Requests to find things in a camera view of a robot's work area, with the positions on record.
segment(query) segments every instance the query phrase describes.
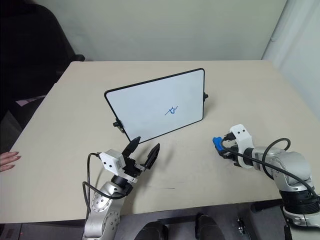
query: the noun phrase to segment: black cable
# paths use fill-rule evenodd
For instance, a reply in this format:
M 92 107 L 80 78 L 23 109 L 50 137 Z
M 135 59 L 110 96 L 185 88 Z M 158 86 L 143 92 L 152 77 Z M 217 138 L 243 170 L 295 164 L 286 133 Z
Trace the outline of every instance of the black cable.
M 228 147 L 225 147 L 225 146 L 224 146 L 224 144 L 223 144 L 224 141 L 226 141 L 226 140 L 225 140 L 225 139 L 222 139 L 222 141 L 221 141 L 221 146 L 222 146 L 222 148 L 223 148 L 224 150 L 226 150 L 226 151 L 228 151 L 228 152 L 230 152 L 230 153 L 232 153 L 232 154 L 235 154 L 235 155 L 237 155 L 237 156 L 239 156 L 239 157 L 249 159 L 249 160 L 251 160 L 251 161 L 253 161 L 253 162 L 256 162 L 256 163 L 258 163 L 258 164 L 261 164 L 261 165 L 263 165 L 263 166 L 267 166 L 267 167 L 269 167 L 269 168 L 271 168 L 271 169 L 277 170 L 277 171 L 279 171 L 280 173 L 283 173 L 283 174 L 285 174 L 285 175 L 287 175 L 287 176 L 289 176 L 289 177 L 297 180 L 298 182 L 300 182 L 301 184 L 303 184 L 303 185 L 312 193 L 312 195 L 313 195 L 313 197 L 314 197 L 315 199 L 317 199 L 318 201 L 320 201 L 320 198 L 319 198 L 319 196 L 316 194 L 316 192 L 314 191 L 314 189 L 313 189 L 311 186 L 309 186 L 309 184 L 307 184 L 307 183 L 306 183 L 304 180 L 302 180 L 300 177 L 292 174 L 291 172 L 288 172 L 288 171 L 286 171 L 286 170 L 283 170 L 282 168 L 279 168 L 279 167 L 277 167 L 277 166 L 274 166 L 274 165 L 272 165 L 272 164 L 269 164 L 269 163 L 267 163 L 267 162 L 263 162 L 263 161 L 260 161 L 260 160 L 258 160 L 258 159 L 256 159 L 256 158 L 253 158 L 253 157 L 250 157 L 250 156 L 241 154 L 241 153 L 239 153 L 239 152 L 233 151 L 231 148 L 228 148 Z
M 99 154 L 98 153 L 89 153 L 88 157 L 87 157 L 87 160 L 86 160 L 86 177 L 87 177 L 87 182 L 89 183 L 90 185 L 90 158 L 91 156 L 94 155 L 96 156 L 97 158 L 99 157 Z M 85 200 L 85 204 L 86 204 L 86 216 L 85 216 L 85 219 L 88 219 L 88 216 L 89 216 L 89 213 L 90 213 L 90 188 L 88 187 L 88 191 L 87 191 L 87 196 L 84 195 L 84 200 Z
M 286 138 L 286 137 L 283 137 L 283 138 L 279 138 L 277 140 L 275 140 L 274 142 L 272 142 L 264 151 L 263 155 L 262 155 L 262 162 L 264 163 L 266 161 L 266 157 L 267 157 L 267 153 L 269 152 L 269 150 L 274 146 L 276 145 L 277 143 L 279 142 L 282 142 L 282 141 L 286 141 L 287 142 L 287 145 L 285 147 L 285 151 L 288 150 L 290 148 L 290 145 L 291 145 L 291 141 L 289 138 Z M 266 169 L 266 166 L 265 165 L 262 165 L 262 169 L 264 171 L 264 173 L 272 180 L 274 180 L 274 177 L 271 176 L 271 174 L 267 171 Z
M 122 199 L 126 196 L 126 194 L 121 194 L 120 196 L 109 196 L 105 193 L 103 193 L 102 191 L 100 191 L 99 189 L 95 188 L 94 186 L 88 184 L 86 181 L 82 182 L 82 188 L 84 189 L 84 191 L 86 191 L 86 188 L 84 186 L 87 186 L 88 188 L 92 189 L 93 191 L 95 191 L 97 194 L 100 194 L 101 196 L 107 198 L 107 199 Z
M 121 196 L 109 196 L 109 195 L 104 194 L 102 191 L 98 190 L 97 188 L 95 188 L 94 186 L 92 186 L 90 184 L 90 158 L 92 155 L 94 155 L 98 158 L 99 153 L 93 153 L 93 152 L 89 153 L 87 161 L 86 161 L 87 182 L 86 181 L 82 182 L 83 196 L 84 196 L 84 201 L 85 201 L 85 205 L 86 205 L 86 209 L 87 209 L 85 219 L 88 219 L 89 213 L 91 212 L 91 209 L 90 209 L 90 189 L 92 189 L 96 193 L 98 193 L 101 196 L 106 197 L 108 199 L 115 199 L 116 200 L 116 199 L 122 199 L 126 196 L 125 194 L 123 194 Z

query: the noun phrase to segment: white wall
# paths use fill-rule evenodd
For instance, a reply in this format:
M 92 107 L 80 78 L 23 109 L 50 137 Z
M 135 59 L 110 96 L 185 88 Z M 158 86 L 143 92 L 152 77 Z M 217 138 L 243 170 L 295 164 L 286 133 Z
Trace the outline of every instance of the white wall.
M 259 60 L 286 0 L 34 0 L 94 61 Z
M 320 1 L 289 0 L 272 39 L 263 59 L 273 62 L 320 120 Z

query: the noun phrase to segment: black shoe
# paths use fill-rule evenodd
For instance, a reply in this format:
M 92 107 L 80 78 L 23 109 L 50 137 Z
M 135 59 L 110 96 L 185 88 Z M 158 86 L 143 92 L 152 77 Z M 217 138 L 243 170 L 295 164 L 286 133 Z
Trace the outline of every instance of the black shoe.
M 225 240 L 221 229 L 212 217 L 198 213 L 195 218 L 195 238 L 201 240 Z
M 195 227 L 194 227 L 194 232 L 195 232 L 195 238 L 200 239 L 200 228 L 199 228 L 199 218 L 203 216 L 204 214 L 202 212 L 199 212 L 195 216 Z
M 168 240 L 168 227 L 159 221 L 146 224 L 134 240 Z

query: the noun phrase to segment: white bracket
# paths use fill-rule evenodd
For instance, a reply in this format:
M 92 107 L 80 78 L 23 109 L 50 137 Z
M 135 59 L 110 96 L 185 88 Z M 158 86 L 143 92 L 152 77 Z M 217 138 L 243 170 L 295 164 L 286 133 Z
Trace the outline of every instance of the white bracket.
M 120 152 L 110 149 L 106 152 L 101 152 L 99 157 L 106 170 L 119 177 L 127 179 L 132 183 L 136 183 L 138 181 L 138 179 L 126 174 L 123 170 L 123 168 L 126 166 L 126 162 L 124 156 Z
M 238 145 L 238 152 L 240 154 L 243 154 L 247 148 L 254 148 L 252 137 L 242 124 L 232 126 L 230 128 L 230 132 L 232 132 L 235 136 L 235 142 Z M 239 165 L 245 169 L 250 169 L 253 167 L 245 164 L 244 159 L 240 156 L 238 156 L 238 162 Z

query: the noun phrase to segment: whiteboard black frame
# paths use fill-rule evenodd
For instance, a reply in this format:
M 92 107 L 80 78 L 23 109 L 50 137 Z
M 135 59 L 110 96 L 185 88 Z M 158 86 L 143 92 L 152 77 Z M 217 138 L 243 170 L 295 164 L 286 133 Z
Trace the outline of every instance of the whiteboard black frame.
M 172 77 L 179 76 L 179 75 L 183 75 L 183 74 L 188 74 L 188 73 L 196 72 L 196 71 L 199 71 L 199 70 L 202 70 L 202 71 L 203 71 L 202 118 L 201 118 L 200 120 L 198 120 L 198 121 L 189 123 L 189 124 L 187 124 L 187 125 L 178 127 L 178 128 L 176 128 L 176 129 L 174 129 L 174 130 L 171 130 L 171 131 L 162 133 L 162 134 L 160 134 L 160 135 L 157 135 L 157 136 L 154 136 L 154 137 L 149 138 L 149 139 L 147 139 L 147 140 L 144 140 L 144 141 L 142 141 L 142 142 L 139 142 L 139 143 L 141 144 L 141 143 L 147 142 L 147 141 L 149 141 L 149 140 L 151 140 L 151 139 L 155 139 L 155 138 L 160 137 L 160 136 L 162 136 L 162 135 L 165 135 L 165 134 L 171 133 L 171 132 L 173 132 L 173 131 L 176 131 L 176 130 L 178 130 L 178 129 L 182 129 L 182 128 L 184 128 L 184 127 L 187 127 L 187 126 L 189 126 L 189 125 L 191 125 L 191 124 L 195 124 L 195 123 L 200 122 L 200 121 L 202 121 L 202 120 L 204 119 L 205 98 L 208 97 L 208 96 L 205 96 L 205 74 L 206 74 L 205 70 L 201 67 L 201 68 L 196 68 L 196 69 L 189 70 L 189 71 L 184 71 L 184 72 L 176 73 L 176 74 L 169 75 L 169 76 L 159 77 L 159 78 L 152 79 L 152 80 L 148 80 L 148 81 L 142 81 L 142 82 L 138 82 L 138 83 L 126 85 L 126 86 L 121 86 L 121 87 L 113 88 L 113 89 L 110 89 L 110 90 L 107 90 L 107 91 L 104 92 L 104 98 L 105 98 L 106 102 L 108 103 L 109 107 L 111 108 L 111 110 L 112 110 L 112 112 L 113 112 L 113 114 L 114 114 L 114 116 L 115 116 L 116 121 L 119 120 L 119 121 L 121 122 L 121 119 L 118 118 L 116 112 L 114 111 L 112 105 L 110 104 L 110 102 L 109 102 L 109 100 L 108 100 L 108 98 L 107 98 L 107 94 L 108 94 L 108 93 L 114 92 L 114 91 L 117 91 L 117 90 L 121 90 L 121 89 L 131 88 L 131 87 L 138 86 L 138 85 L 142 85 L 142 84 L 147 84 L 147 83 L 152 83 L 152 82 L 155 82 L 155 81 L 160 81 L 160 80 L 163 80 L 163 79 L 172 78 Z M 132 139 L 129 138 L 126 130 L 125 130 L 124 128 L 122 128 L 122 127 L 121 127 L 121 130 L 122 130 L 123 133 L 126 135 L 126 137 L 128 138 L 129 142 L 132 141 Z

